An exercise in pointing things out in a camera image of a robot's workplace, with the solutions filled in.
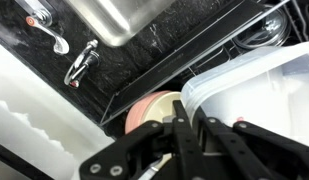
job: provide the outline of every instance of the dish rack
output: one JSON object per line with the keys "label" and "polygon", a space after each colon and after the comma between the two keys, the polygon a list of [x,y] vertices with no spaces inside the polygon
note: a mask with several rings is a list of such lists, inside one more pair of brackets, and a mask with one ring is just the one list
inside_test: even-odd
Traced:
{"label": "dish rack", "polygon": [[[297,9],[299,9],[298,4],[295,2],[295,0],[291,0],[291,2],[282,7],[288,16],[289,23],[292,27],[292,31],[283,46],[309,41],[308,34],[303,31],[307,26],[304,16],[300,13],[291,13],[297,12]],[[181,73],[181,76],[184,81],[187,81],[192,77],[195,77],[222,63],[230,61],[242,54],[245,54],[246,52],[248,52],[248,50],[240,48],[236,45],[233,39],[231,39],[227,43],[223,44],[219,49],[209,54],[205,59],[189,67],[186,71]]]}
{"label": "dish rack", "polygon": [[[278,8],[282,8],[287,14],[288,20],[292,27],[291,33],[283,46],[309,41],[309,36],[306,33],[307,24],[305,22],[304,16],[302,13],[300,13],[300,7],[298,6],[296,0],[280,1],[275,3],[276,5],[268,11],[263,11],[264,9],[262,9],[260,4],[257,6],[256,3],[251,3],[253,2],[234,0],[232,1],[232,4],[227,6],[227,8],[232,9],[235,7],[238,12],[239,10],[244,10],[243,12],[250,15],[250,17],[246,17],[245,19],[244,17],[241,18],[242,25],[237,27],[225,25],[224,27],[224,25],[222,25],[224,22],[217,24],[219,21],[223,20],[220,20],[220,17],[224,17],[224,15],[228,15],[228,12],[230,12],[229,9],[224,8],[225,14],[219,12],[219,16],[217,17],[216,15],[215,17],[216,19],[212,18],[206,22],[206,24],[208,24],[207,26],[204,26],[203,23],[201,28],[195,29],[189,38],[185,38],[183,42],[180,43],[180,46],[176,45],[176,47],[168,52],[166,56],[163,56],[161,63],[150,69],[143,76],[131,83],[128,87],[114,94],[110,103],[108,104],[108,107],[99,126],[104,129],[108,136],[114,138],[122,136],[124,133],[125,118],[128,113],[128,109],[135,102],[137,102],[145,95],[158,90],[164,84],[168,84],[173,78],[177,78],[180,84],[185,84],[190,78],[248,52],[248,50],[237,46],[233,41],[233,38]],[[224,21],[228,22],[227,20],[231,21],[232,18],[225,18]],[[213,31],[210,31],[209,33],[212,33],[210,36],[204,36],[204,33],[207,34],[208,30],[213,28],[213,26],[210,26],[211,24],[217,28],[228,28],[231,30],[231,32],[229,31],[228,34],[224,37],[218,37],[218,34],[213,34]],[[202,41],[202,38],[204,37],[213,38],[213,36],[216,36],[215,38],[222,39],[218,39],[218,41],[212,43],[204,42],[204,40]],[[208,44],[209,46],[193,46],[187,49],[187,45],[191,42],[195,42],[193,44],[196,45],[200,45],[199,43],[204,43],[204,45]],[[199,49],[198,51],[200,52],[197,54],[199,55],[199,58],[197,58],[197,56],[191,57],[191,55],[194,53],[194,50],[192,51],[190,48]],[[185,61],[182,61],[184,56],[188,56],[188,59],[190,60],[187,59],[187,62],[185,62],[186,59]]]}

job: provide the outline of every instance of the metal bolt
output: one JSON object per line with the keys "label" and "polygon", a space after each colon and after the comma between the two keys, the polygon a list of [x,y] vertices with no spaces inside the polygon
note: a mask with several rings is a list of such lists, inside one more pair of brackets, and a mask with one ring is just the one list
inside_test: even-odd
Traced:
{"label": "metal bolt", "polygon": [[210,123],[216,123],[216,119],[210,119]]}
{"label": "metal bolt", "polygon": [[119,176],[123,172],[123,168],[121,166],[113,166],[110,170],[112,176]]}
{"label": "metal bolt", "polygon": [[99,165],[99,164],[93,164],[93,165],[90,167],[90,171],[91,171],[91,173],[93,173],[93,174],[98,173],[100,170],[101,170],[101,165]]}
{"label": "metal bolt", "polygon": [[241,128],[247,128],[247,125],[244,124],[244,123],[239,124],[239,126],[240,126]]}
{"label": "metal bolt", "polygon": [[192,180],[204,180],[203,178],[201,178],[201,177],[193,177],[193,179]]}

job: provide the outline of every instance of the sink basin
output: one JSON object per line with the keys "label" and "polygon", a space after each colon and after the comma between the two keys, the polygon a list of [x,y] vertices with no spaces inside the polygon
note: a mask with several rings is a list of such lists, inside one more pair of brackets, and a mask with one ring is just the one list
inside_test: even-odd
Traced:
{"label": "sink basin", "polygon": [[109,46],[121,46],[175,0],[66,0]]}

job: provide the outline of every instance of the chrome faucet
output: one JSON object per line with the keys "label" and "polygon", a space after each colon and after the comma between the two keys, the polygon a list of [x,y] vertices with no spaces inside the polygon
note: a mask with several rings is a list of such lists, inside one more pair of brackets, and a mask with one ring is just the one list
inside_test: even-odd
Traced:
{"label": "chrome faucet", "polygon": [[63,55],[69,52],[70,48],[67,41],[58,33],[48,28],[53,23],[53,16],[45,7],[49,6],[49,9],[51,9],[47,2],[45,2],[45,6],[41,4],[44,1],[38,0],[16,0],[16,2],[30,14],[30,16],[26,17],[26,22],[29,26],[41,29],[55,38],[54,52],[56,54]]}
{"label": "chrome faucet", "polygon": [[94,51],[97,48],[98,41],[93,40],[87,43],[86,48],[76,58],[66,76],[64,83],[72,88],[77,89],[81,80],[88,72],[91,66],[99,65],[99,55]]}

